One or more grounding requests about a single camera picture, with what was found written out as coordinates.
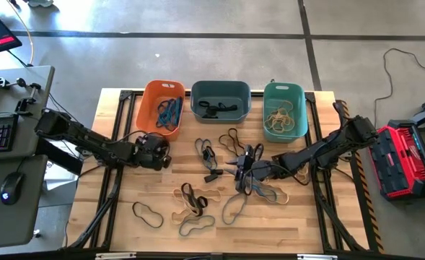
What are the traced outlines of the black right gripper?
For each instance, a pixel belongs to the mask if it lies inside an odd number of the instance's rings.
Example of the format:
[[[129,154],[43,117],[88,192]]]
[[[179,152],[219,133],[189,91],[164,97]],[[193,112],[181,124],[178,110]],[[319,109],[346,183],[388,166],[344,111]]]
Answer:
[[[271,162],[260,160],[263,154],[263,145],[256,147],[245,145],[244,152],[236,160],[226,162],[236,167],[231,174],[235,177],[235,189],[242,194],[251,194],[261,191],[261,182],[271,173]]]

